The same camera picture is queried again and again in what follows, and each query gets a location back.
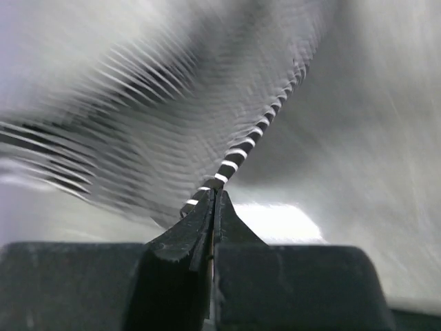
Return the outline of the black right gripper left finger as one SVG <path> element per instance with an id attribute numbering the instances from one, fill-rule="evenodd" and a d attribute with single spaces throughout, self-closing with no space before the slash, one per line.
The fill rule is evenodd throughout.
<path id="1" fill-rule="evenodd" d="M 213 222 L 214 191 L 208 190 L 187 216 L 149 243 L 147 289 L 157 312 L 170 312 L 184 321 L 205 319 Z"/>

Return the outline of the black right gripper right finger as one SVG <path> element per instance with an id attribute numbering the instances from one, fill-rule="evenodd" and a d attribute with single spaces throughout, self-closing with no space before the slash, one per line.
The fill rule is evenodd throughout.
<path id="1" fill-rule="evenodd" d="M 217 192 L 214 206 L 214 247 L 219 244 L 267 246 L 237 215 L 226 190 Z"/>

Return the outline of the purple striped tank top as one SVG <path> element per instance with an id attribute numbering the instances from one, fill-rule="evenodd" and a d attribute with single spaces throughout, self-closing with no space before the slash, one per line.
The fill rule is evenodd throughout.
<path id="1" fill-rule="evenodd" d="M 223 187 L 337 1 L 2 1 L 1 176 L 161 227 Z"/>

